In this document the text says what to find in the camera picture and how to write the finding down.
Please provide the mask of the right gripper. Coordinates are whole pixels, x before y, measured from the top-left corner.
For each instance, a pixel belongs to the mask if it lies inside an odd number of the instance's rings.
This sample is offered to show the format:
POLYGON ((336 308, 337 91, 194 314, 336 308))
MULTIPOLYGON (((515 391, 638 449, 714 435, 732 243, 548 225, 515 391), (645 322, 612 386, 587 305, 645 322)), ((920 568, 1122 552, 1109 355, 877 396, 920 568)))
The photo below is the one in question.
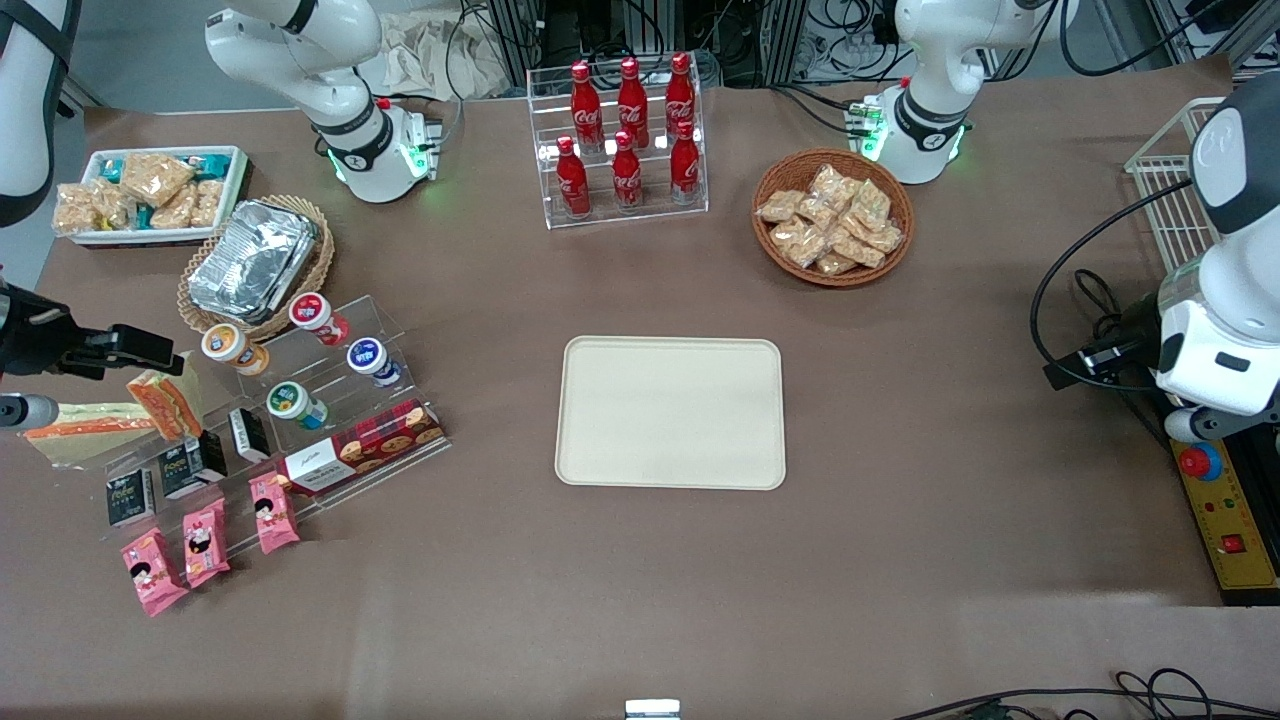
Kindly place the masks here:
POLYGON ((1 288, 1 370, 4 375, 37 375, 60 363, 60 373, 102 380, 106 370, 140 368, 183 375, 186 359, 173 341, 132 325, 105 331, 82 328, 65 304, 14 284, 1 288))

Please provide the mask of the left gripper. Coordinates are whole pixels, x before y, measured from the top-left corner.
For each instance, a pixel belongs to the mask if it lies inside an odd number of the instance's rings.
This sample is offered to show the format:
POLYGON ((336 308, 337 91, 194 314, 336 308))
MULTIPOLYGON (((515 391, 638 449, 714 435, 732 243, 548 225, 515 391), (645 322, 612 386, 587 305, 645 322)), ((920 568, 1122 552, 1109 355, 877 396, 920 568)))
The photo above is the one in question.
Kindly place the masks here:
POLYGON ((1279 382, 1276 343, 1220 325, 1193 299, 1160 314, 1160 329, 1156 324, 1117 325, 1046 363, 1046 380, 1053 389, 1080 384, 1151 392, 1156 389, 1157 364, 1157 387, 1192 404, 1238 416, 1253 416, 1270 406, 1279 382))

